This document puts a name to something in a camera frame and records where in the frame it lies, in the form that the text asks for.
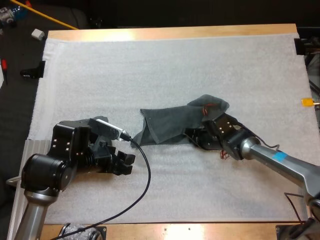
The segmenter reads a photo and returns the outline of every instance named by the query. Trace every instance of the gray cloth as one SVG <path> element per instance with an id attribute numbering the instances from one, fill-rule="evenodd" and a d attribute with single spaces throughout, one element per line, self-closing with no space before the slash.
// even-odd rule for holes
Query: gray cloth
<path id="1" fill-rule="evenodd" d="M 140 145 L 157 144 L 187 144 L 189 140 L 184 135 L 185 129 L 197 129 L 202 126 L 205 105 L 213 104 L 217 112 L 225 112 L 229 103 L 211 96 L 201 97 L 189 102 L 186 106 L 177 106 L 164 109 L 141 109 L 144 117 L 142 131 L 133 139 Z"/>

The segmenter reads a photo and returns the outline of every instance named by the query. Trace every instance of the wooden board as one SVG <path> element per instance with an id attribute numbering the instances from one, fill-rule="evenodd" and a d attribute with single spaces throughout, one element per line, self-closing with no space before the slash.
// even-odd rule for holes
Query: wooden board
<path id="1" fill-rule="evenodd" d="M 148 223 L 103 226 L 106 226 L 107 240 L 276 240 L 278 224 Z M 58 236 L 61 228 L 62 225 L 45 225 L 40 240 Z"/>
<path id="2" fill-rule="evenodd" d="M 290 34 L 296 32 L 297 28 L 295 24 L 265 24 L 234 26 L 59 30 L 50 31 L 48 34 L 48 38 L 66 41 L 101 42 Z"/>
<path id="3" fill-rule="evenodd" d="M 50 31 L 64 41 L 103 42 L 247 36 L 296 33 L 295 24 L 128 28 Z M 279 223 L 148 223 L 109 224 L 108 240 L 275 240 Z M 62 225 L 45 225 L 41 240 L 59 234 Z"/>

